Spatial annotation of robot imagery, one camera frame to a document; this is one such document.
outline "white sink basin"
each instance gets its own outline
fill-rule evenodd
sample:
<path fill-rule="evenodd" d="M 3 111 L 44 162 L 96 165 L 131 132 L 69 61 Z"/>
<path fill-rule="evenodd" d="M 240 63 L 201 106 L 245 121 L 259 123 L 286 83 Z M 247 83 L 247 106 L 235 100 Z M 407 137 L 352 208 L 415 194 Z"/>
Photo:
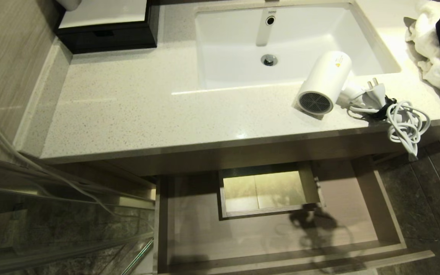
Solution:
<path fill-rule="evenodd" d="M 349 3 L 200 12 L 196 32 L 205 89 L 303 81 L 329 50 L 351 57 L 349 76 L 400 71 L 359 8 Z M 265 54 L 277 63 L 263 64 Z"/>

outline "towel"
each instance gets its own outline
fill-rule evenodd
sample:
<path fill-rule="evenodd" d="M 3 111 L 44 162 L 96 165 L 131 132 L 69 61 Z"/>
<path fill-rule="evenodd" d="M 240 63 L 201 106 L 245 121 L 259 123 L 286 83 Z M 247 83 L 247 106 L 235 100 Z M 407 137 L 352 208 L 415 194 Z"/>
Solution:
<path fill-rule="evenodd" d="M 435 24 L 440 19 L 440 2 L 420 0 L 417 12 L 420 15 L 409 27 L 405 40 L 413 41 L 415 50 L 427 58 L 417 63 L 422 69 L 422 79 L 440 89 L 440 45 L 435 31 Z"/>

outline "countertop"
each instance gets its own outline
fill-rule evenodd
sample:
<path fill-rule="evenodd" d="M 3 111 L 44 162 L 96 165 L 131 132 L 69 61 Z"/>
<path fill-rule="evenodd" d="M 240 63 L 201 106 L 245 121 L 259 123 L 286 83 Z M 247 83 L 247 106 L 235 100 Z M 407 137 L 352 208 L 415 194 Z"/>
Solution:
<path fill-rule="evenodd" d="M 194 14 L 199 11 L 326 3 L 320 0 L 236 0 L 162 6 L 156 49 L 73 57 L 41 159 L 81 162 L 276 141 L 383 131 L 335 106 L 322 119 L 293 107 L 301 83 L 201 90 Z M 387 95 L 409 100 L 440 120 L 440 91 L 422 82 L 405 42 L 403 18 L 414 0 L 356 3 L 401 67 L 360 76 L 384 83 Z"/>

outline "tissue box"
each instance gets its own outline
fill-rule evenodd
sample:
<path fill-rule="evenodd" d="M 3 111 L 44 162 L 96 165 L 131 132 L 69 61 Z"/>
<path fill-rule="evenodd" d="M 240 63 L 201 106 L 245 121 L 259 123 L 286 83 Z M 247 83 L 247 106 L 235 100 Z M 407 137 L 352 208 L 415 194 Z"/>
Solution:
<path fill-rule="evenodd" d="M 76 53 L 157 47 L 155 0 L 82 0 L 66 12 L 56 35 Z"/>

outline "sink drain stopper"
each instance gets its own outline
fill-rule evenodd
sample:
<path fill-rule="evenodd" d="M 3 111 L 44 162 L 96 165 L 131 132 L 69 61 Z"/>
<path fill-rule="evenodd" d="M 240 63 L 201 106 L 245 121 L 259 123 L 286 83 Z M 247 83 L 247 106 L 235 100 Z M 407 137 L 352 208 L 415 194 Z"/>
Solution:
<path fill-rule="evenodd" d="M 272 54 L 264 54 L 260 61 L 266 66 L 274 66 L 278 63 L 278 59 Z"/>

